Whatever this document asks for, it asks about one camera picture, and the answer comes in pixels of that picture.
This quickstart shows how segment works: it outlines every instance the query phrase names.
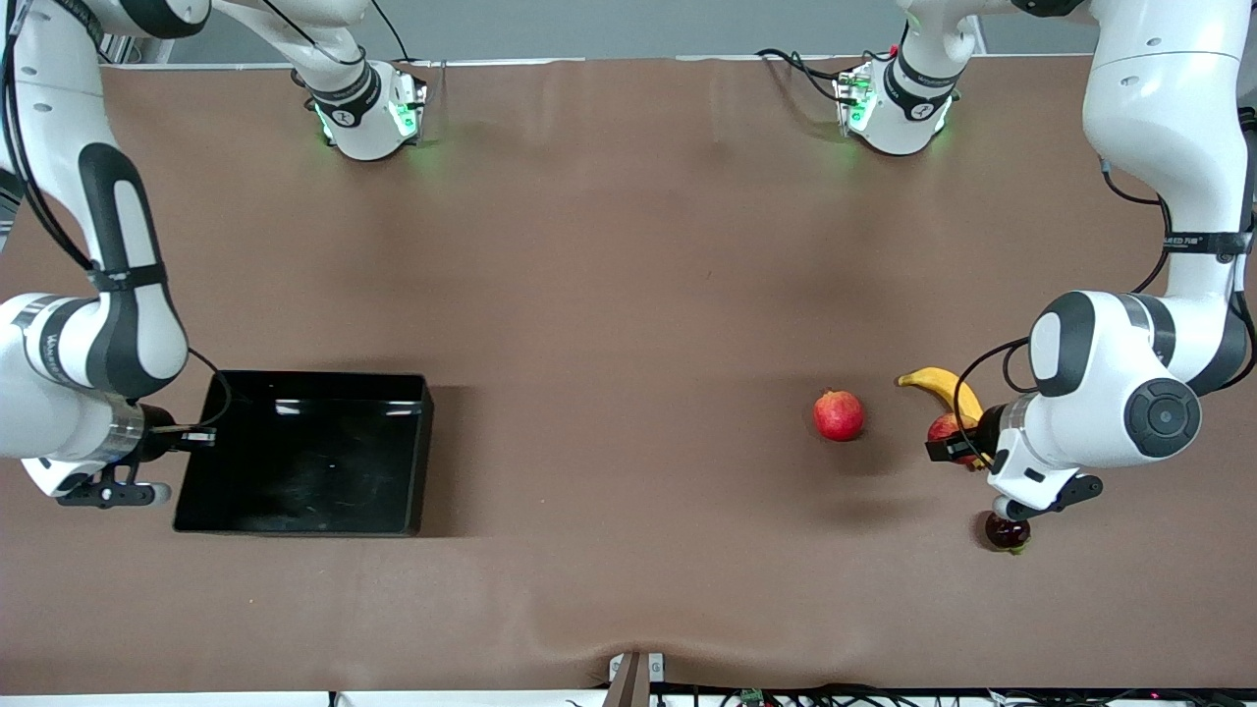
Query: black strap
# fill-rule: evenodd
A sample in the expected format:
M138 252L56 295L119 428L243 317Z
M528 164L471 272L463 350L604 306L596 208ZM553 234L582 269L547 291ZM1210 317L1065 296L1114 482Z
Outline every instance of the black strap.
M342 91L308 91L314 97L314 102L318 103L323 116L329 121L341 127L358 127L362 123L362 116L367 114L367 111L380 101L383 84L380 74L363 62L362 74L348 88Z
M894 67L886 67L882 75L886 77L886 96L891 99L891 102L903 108L904 117L913 122L930 120L930 117L933 117L934 113L936 113L938 109L945 106L952 98L950 91L935 96L934 98L921 98L920 96L910 93L903 84L899 83L899 79L895 78Z
M903 47L900 47L899 49L896 63L899 64L899 70L904 72L904 75L908 77L908 81L919 83L921 86L928 86L930 88L952 88L953 86L955 86L955 82L960 81L960 74L964 73L964 69L960 69L958 74L949 75L947 78L925 75L921 72L914 69L913 65L908 63L908 59L904 58Z
M1165 235L1161 249L1166 253L1247 255L1253 249L1253 234L1173 231Z
M146 284L165 284L166 267L141 265L126 270L88 270L88 282L97 292L126 292Z

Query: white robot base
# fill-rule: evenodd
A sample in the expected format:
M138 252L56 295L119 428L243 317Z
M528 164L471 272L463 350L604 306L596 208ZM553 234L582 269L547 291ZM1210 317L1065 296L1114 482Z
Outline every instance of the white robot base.
M327 143L361 161L381 160L405 145L417 145L422 140L427 103L427 84L422 81L385 62L370 62L370 65L380 75L385 91L358 125L342 125L337 111L328 114L318 103L313 106Z
M838 127L843 137L855 135L879 152L896 156L920 152L943 130L954 98L949 97L938 109L923 103L918 107L933 114L908 120L899 106L877 91L890 65L890 62L870 60L838 74L833 81L835 96L852 102L837 104Z

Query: green led light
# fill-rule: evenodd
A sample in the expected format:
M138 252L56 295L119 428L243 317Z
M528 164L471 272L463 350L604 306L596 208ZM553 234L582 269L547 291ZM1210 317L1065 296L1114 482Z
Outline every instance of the green led light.
M419 131L419 121L415 116L415 109L406 106L405 103L392 103L393 121L397 123L397 131L403 137L410 137Z

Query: gray wall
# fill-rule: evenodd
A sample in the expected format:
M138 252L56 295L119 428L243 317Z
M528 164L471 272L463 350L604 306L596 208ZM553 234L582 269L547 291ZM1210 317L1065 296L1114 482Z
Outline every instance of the gray wall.
M655 58L750 54L859 54L899 39L891 0L380 0L420 59L543 57ZM992 53L1090 52L1096 29L1028 15L983 19ZM376 58L396 58L392 35L367 11L354 36ZM216 14L175 45L172 63L278 62L279 53Z

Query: black circular cap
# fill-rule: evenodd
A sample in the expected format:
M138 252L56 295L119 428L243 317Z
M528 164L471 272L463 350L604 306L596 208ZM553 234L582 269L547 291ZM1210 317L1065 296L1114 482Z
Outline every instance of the black circular cap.
M1174 379L1150 380L1126 400L1126 434L1148 457L1175 454L1199 429L1200 403Z

